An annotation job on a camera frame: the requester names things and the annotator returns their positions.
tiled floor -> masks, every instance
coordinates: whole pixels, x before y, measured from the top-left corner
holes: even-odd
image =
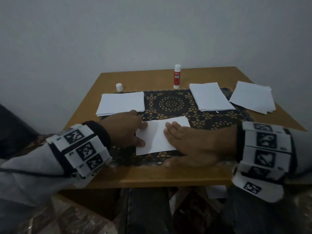
[[[197,228],[199,233],[204,232],[223,207],[218,200],[207,197],[204,187],[169,188],[169,196],[175,223],[181,219],[179,212],[188,215],[195,225],[192,228]],[[307,233],[312,233],[312,193],[299,195],[296,204],[305,216]],[[119,216],[108,221],[52,197],[31,220],[20,224],[11,234],[117,234],[118,225]]]

black lace placemat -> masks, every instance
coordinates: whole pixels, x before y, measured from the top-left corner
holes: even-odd
[[[221,88],[229,100],[232,92]],[[239,120],[254,121],[246,110],[234,105],[236,110],[201,112],[190,90],[144,91],[145,112],[138,113],[143,121],[162,120],[172,117],[186,116],[190,126],[206,130],[215,130],[236,125]],[[112,166],[161,165],[172,156],[181,156],[178,151],[166,151],[137,156],[135,147],[117,148],[110,151]]]

gray wall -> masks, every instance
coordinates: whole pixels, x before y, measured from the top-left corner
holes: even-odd
[[[237,66],[312,129],[312,0],[0,0],[0,103],[42,133],[101,72]]]

sheet of paper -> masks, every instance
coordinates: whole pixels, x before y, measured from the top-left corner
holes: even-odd
[[[218,83],[190,84],[190,90],[201,111],[234,110],[235,107],[222,93]]]
[[[208,197],[211,199],[227,198],[227,188],[223,185],[206,186],[206,192]]]
[[[166,122],[172,123],[174,121],[178,122],[181,126],[190,127],[186,117],[175,117],[165,120],[148,121],[148,126],[145,130],[138,129],[135,135],[145,141],[145,147],[136,147],[136,155],[176,150],[168,143],[163,134],[163,130],[166,128]]]
[[[230,102],[263,114],[276,110],[269,86],[255,85],[247,82],[237,82]]]
[[[125,94],[102,94],[96,114],[98,116],[112,115],[120,112],[136,110],[142,112],[144,107],[144,92]]]

white cap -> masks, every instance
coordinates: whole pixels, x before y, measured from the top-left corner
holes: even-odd
[[[116,84],[116,89],[117,91],[122,91],[123,90],[122,84],[121,83]]]
[[[180,72],[180,71],[181,71],[181,65],[180,65],[180,64],[176,64],[176,65],[174,66],[174,71],[175,71],[175,72]]]

